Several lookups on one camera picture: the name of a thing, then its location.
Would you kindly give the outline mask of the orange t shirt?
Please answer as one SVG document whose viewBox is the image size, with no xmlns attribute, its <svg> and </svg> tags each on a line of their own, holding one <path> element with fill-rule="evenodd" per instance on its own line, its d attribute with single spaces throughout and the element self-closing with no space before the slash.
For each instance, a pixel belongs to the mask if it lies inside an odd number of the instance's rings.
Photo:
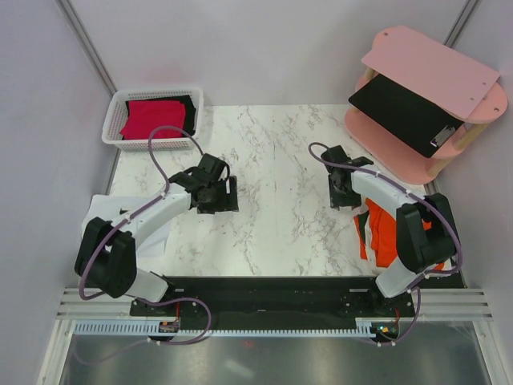
<svg viewBox="0 0 513 385">
<path fill-rule="evenodd" d="M 396 220 L 371 199 L 366 198 L 366 204 L 370 215 L 370 248 L 374 251 L 376 266 L 387 268 L 398 255 Z"/>
</svg>

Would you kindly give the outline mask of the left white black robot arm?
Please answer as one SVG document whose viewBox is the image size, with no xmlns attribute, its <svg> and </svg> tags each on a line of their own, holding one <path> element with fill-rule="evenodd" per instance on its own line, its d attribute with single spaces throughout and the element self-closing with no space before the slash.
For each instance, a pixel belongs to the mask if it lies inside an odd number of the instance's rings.
<svg viewBox="0 0 513 385">
<path fill-rule="evenodd" d="M 205 153 L 197 166 L 164 177 L 163 189 L 144 205 L 110 220 L 89 220 L 75 261 L 81 299 L 126 295 L 147 302 L 158 315 L 170 314 L 176 296 L 165 278 L 137 266 L 138 248 L 191 209 L 199 214 L 238 211 L 236 188 L 228 163 Z"/>
</svg>

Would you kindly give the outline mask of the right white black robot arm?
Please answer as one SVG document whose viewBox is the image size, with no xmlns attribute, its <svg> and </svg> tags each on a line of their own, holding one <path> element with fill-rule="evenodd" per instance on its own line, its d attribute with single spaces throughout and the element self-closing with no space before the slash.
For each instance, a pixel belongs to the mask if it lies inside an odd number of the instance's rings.
<svg viewBox="0 0 513 385">
<path fill-rule="evenodd" d="M 350 158 L 340 145 L 327 148 L 317 160 L 328 172 L 331 208 L 355 210 L 360 256 L 378 268 L 366 301 L 373 314 L 388 314 L 396 296 L 428 275 L 459 271 L 460 264 L 445 268 L 452 258 L 462 258 L 462 250 L 444 195 L 418 197 L 368 158 Z"/>
</svg>

